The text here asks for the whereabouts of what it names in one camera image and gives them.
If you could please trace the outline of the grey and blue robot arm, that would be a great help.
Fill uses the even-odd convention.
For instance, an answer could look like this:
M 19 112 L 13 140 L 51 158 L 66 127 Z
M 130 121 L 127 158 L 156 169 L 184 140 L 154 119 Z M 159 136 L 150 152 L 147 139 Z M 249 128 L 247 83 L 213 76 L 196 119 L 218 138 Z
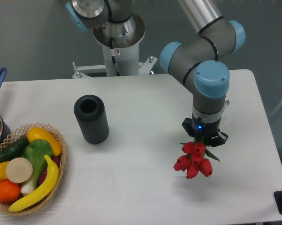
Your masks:
M 246 34 L 240 23 L 225 20 L 211 0 L 182 0 L 180 5 L 199 38 L 191 45 L 167 44 L 159 62 L 193 95 L 192 117 L 183 122 L 188 135 L 216 147 L 228 138 L 219 129 L 229 89 L 229 69 L 220 59 L 239 49 Z M 93 31 L 108 76 L 141 73 L 138 45 L 145 25 L 129 0 L 70 0 L 66 9 L 79 30 Z

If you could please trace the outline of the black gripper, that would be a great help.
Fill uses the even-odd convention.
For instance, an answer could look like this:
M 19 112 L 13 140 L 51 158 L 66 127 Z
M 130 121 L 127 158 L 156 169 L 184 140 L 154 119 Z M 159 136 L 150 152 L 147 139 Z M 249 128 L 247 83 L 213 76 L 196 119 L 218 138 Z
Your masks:
M 220 131 L 222 112 L 204 114 L 193 110 L 191 118 L 185 118 L 182 127 L 194 140 L 203 142 L 206 146 L 224 145 L 228 135 Z

